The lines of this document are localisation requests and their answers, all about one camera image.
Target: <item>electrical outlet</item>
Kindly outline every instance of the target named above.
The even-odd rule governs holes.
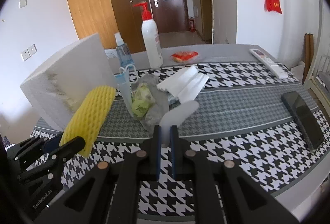
[[[25,49],[23,52],[21,52],[21,57],[23,61],[26,61],[28,58],[30,58],[29,51]]]
[[[27,5],[27,0],[20,0],[19,1],[19,8],[23,8]]]
[[[35,45],[31,45],[27,50],[29,51],[30,56],[33,56],[37,52],[37,48]]]

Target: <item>fire extinguisher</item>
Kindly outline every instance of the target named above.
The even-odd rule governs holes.
[[[190,17],[189,19],[189,26],[190,26],[190,32],[195,32],[195,19],[193,17]]]

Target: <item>remote control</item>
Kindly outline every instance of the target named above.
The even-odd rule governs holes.
[[[259,61],[266,65],[268,69],[278,78],[278,79],[286,79],[288,74],[273,60],[271,60],[268,56],[266,56],[259,49],[250,49],[251,54],[256,57]]]

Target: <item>spray bottle cap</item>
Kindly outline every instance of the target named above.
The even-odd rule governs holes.
[[[150,11],[148,11],[148,3],[146,1],[143,1],[139,4],[135,4],[134,7],[138,7],[138,6],[142,6],[143,7],[143,11],[142,11],[142,20],[146,21],[146,20],[150,20],[152,19],[152,14]]]
[[[122,39],[120,32],[115,33],[114,37],[116,38],[117,46],[124,44],[124,40]]]

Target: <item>pump bottle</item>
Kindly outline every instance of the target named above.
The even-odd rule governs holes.
[[[134,7],[142,6],[142,36],[146,46],[150,67],[153,70],[160,68],[163,64],[163,57],[160,47],[158,28],[156,22],[152,18],[152,14],[148,11],[148,3],[146,1],[134,5]]]

